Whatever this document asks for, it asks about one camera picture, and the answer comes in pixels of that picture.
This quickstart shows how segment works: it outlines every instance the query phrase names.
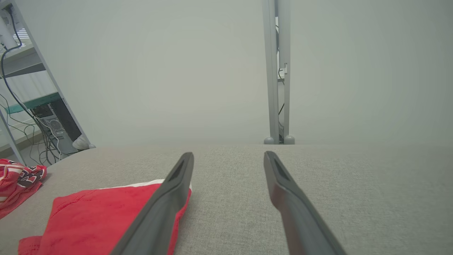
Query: red garment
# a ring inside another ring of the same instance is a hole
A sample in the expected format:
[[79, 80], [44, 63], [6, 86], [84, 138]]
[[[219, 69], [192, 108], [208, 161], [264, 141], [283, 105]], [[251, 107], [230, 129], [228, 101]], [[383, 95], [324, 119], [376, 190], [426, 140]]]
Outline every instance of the red garment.
[[0, 159], [0, 219], [33, 195], [46, 175], [46, 166], [24, 167], [14, 161]]
[[[19, 255], [109, 254], [163, 180], [77, 192], [53, 201], [42, 236], [19, 241]], [[168, 255], [178, 238], [178, 223], [185, 206], [176, 214]]]

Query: white partition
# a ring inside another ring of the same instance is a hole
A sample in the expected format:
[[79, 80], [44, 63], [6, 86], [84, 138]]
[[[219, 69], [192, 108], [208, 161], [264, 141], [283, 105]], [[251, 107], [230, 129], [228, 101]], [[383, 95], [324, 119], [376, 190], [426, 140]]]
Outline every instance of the white partition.
[[453, 145], [453, 1], [292, 1], [296, 144]]
[[16, 0], [96, 146], [263, 143], [260, 0]]

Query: red cloth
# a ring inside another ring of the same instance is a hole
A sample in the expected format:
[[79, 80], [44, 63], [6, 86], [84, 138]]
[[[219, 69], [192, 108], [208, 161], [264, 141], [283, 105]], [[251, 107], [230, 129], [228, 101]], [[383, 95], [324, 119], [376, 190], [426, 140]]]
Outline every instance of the red cloth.
[[[20, 240], [19, 255], [109, 254], [159, 186], [88, 190], [57, 197], [44, 234]], [[178, 223], [191, 194], [189, 190], [186, 205], [176, 214], [168, 255], [173, 254]]]
[[24, 167], [8, 159], [0, 159], [0, 219], [16, 209], [41, 186], [47, 167]]

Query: baseboard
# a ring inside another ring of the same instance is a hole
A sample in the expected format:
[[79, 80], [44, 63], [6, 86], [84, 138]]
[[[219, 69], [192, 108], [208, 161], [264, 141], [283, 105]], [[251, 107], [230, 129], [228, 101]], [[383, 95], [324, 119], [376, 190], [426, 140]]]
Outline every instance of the baseboard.
[[[31, 141], [33, 141], [33, 139], [35, 143], [41, 141], [43, 139], [43, 135], [41, 134], [40, 130], [37, 130], [34, 132], [34, 137], [32, 137], [31, 134], [29, 135], [29, 139], [30, 142], [27, 140], [27, 137], [21, 137], [17, 139], [16, 140], [17, 148], [21, 151], [27, 148], [28, 146], [31, 146], [32, 145]], [[9, 144], [0, 147], [0, 158], [8, 158], [11, 155], [14, 155], [14, 151]]]

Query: gray tablecloth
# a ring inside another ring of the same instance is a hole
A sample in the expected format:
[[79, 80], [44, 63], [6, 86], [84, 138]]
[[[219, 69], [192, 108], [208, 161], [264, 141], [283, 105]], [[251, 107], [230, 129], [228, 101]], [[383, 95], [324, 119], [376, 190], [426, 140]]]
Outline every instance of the gray tablecloth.
[[192, 151], [193, 194], [175, 254], [287, 254], [263, 153], [275, 151], [350, 255], [453, 254], [453, 149], [367, 146], [97, 148], [49, 167], [44, 185], [0, 220], [0, 254], [42, 235], [55, 197], [165, 178]]

